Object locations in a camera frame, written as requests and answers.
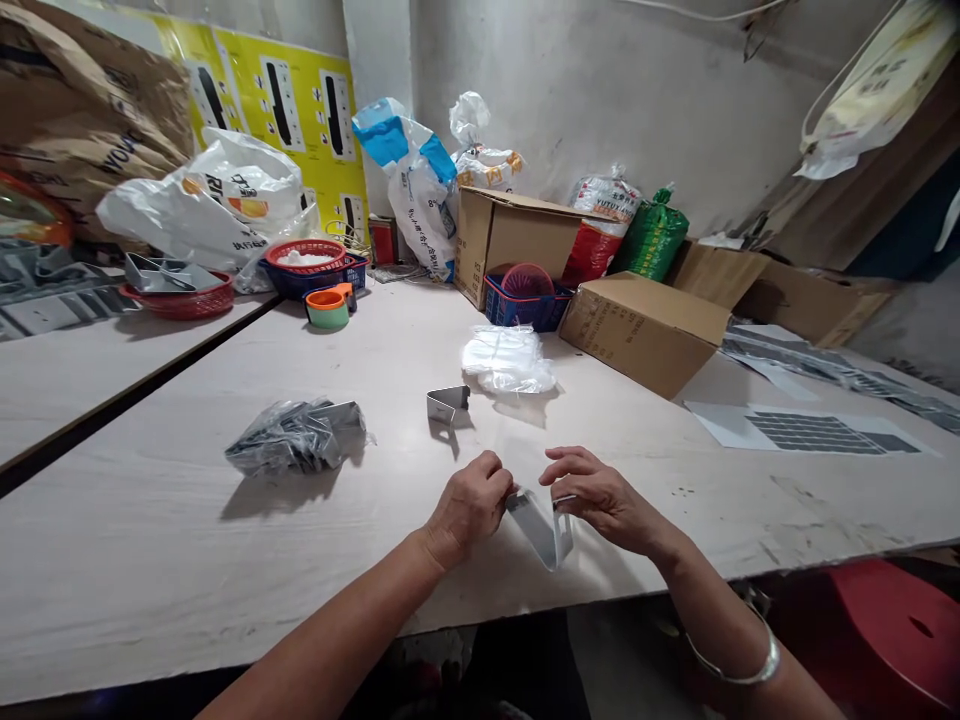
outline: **blue crate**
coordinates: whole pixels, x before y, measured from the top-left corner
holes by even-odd
[[[367,265],[370,260],[360,255],[347,253],[355,262],[350,267],[332,272],[314,273],[313,275],[298,275],[274,267],[265,259],[260,260],[260,267],[264,269],[273,282],[280,297],[287,300],[301,300],[310,290],[320,290],[342,282],[353,283],[353,291],[359,292],[367,284]]]
[[[503,291],[500,285],[502,281],[503,275],[484,277],[487,284],[487,320],[503,327],[533,325],[537,332],[556,332],[573,297],[570,290],[554,283],[554,295],[515,298]]]

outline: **red stool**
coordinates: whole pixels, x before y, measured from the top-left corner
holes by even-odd
[[[866,718],[960,714],[960,607],[883,560],[784,588],[769,622],[837,703]]]

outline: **bracelet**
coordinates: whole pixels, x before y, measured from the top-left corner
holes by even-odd
[[[767,652],[766,662],[763,663],[763,667],[760,668],[760,672],[753,677],[727,677],[723,670],[718,668],[700,654],[700,651],[694,646],[693,640],[690,639],[690,635],[687,635],[687,642],[690,644],[690,649],[693,650],[693,654],[696,656],[697,660],[704,667],[704,669],[715,678],[718,678],[723,682],[732,683],[733,685],[758,685],[759,683],[766,682],[773,677],[773,674],[777,671],[777,668],[780,667],[780,646],[777,645],[777,639],[773,636],[773,630],[770,629],[770,626],[767,624],[767,621],[764,619],[763,615],[761,615],[751,603],[747,603],[747,607],[753,610],[754,614],[760,618],[760,622],[762,622],[763,626],[767,629],[767,637],[770,639],[770,650]]]

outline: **yellow sign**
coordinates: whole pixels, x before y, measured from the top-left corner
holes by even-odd
[[[190,72],[191,123],[252,135],[286,153],[303,172],[324,233],[352,227],[367,241],[366,185],[350,64],[344,58],[203,23],[143,13],[167,54]]]

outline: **wrist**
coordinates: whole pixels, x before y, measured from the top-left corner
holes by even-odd
[[[411,536],[441,573],[447,573],[466,557],[466,551],[449,530],[424,525]]]
[[[666,576],[683,564],[692,541],[666,518],[663,522],[663,527],[653,535],[650,547],[644,554],[657,566],[660,574]]]

